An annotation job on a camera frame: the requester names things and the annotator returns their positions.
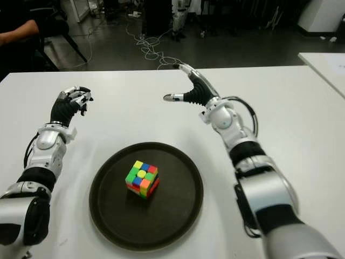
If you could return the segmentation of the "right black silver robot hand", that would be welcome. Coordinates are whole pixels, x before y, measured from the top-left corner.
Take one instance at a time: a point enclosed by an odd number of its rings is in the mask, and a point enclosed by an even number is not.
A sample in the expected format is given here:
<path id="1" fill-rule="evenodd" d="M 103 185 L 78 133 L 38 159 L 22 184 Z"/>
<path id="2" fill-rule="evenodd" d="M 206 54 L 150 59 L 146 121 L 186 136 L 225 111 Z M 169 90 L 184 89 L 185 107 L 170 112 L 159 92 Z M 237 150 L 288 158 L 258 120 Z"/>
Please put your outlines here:
<path id="1" fill-rule="evenodd" d="M 186 93 L 166 94 L 163 100 L 170 102 L 186 102 L 206 106 L 206 104 L 215 97 L 219 97 L 218 92 L 213 85 L 197 70 L 188 64 L 175 64 L 174 68 L 183 71 L 193 84 L 193 89 Z"/>

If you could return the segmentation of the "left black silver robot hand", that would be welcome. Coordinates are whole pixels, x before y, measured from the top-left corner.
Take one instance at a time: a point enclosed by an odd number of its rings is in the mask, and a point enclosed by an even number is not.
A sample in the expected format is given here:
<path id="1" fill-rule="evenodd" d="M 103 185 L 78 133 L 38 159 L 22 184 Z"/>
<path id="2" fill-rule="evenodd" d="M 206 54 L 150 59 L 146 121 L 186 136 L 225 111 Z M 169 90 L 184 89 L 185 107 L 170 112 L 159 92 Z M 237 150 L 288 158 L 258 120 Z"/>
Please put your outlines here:
<path id="1" fill-rule="evenodd" d="M 89 101 L 93 101 L 93 98 L 91 90 L 86 87 L 74 86 L 61 91 L 52 106 L 50 123 L 69 127 L 76 113 L 80 112 L 82 116 L 85 115 Z"/>

